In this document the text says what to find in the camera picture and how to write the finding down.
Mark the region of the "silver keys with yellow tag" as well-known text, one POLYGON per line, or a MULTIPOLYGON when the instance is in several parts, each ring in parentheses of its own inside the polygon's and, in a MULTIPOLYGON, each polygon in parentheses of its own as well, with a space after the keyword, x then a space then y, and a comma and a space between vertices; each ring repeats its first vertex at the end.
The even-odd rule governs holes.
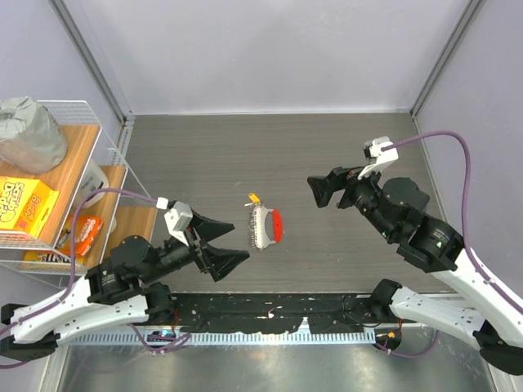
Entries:
POLYGON ((261 199, 255 193, 248 194, 249 202, 245 203, 245 207, 258 206, 262 204, 261 199))

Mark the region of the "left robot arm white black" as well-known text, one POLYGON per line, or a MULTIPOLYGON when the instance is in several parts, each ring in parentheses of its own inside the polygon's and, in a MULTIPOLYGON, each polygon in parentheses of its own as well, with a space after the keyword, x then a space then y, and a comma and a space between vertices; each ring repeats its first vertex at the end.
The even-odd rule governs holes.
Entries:
POLYGON ((161 278, 195 264, 218 282, 249 257, 245 250, 210 245, 234 230, 231 223, 174 209, 165 213, 164 220, 169 237, 163 246, 128 236, 70 290, 33 305, 4 305, 1 321, 10 333, 1 340, 1 356, 27 363, 96 330, 124 324, 164 325, 174 319, 176 306, 161 278))

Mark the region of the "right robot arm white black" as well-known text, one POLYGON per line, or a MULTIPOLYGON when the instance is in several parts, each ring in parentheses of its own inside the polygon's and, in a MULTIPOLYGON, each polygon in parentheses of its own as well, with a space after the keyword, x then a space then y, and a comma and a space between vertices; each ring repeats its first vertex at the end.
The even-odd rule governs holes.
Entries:
POLYGON ((343 193, 337 208, 355 207, 412 266, 439 279, 467 300, 467 307, 441 304, 406 286, 383 279, 374 289, 369 310, 378 321, 397 317, 425 323, 478 350, 490 365, 522 374, 522 299, 493 274, 463 236, 427 214, 429 196, 406 177, 380 185, 377 172, 360 176, 360 168, 334 168, 327 176, 307 179, 317 207, 343 193))

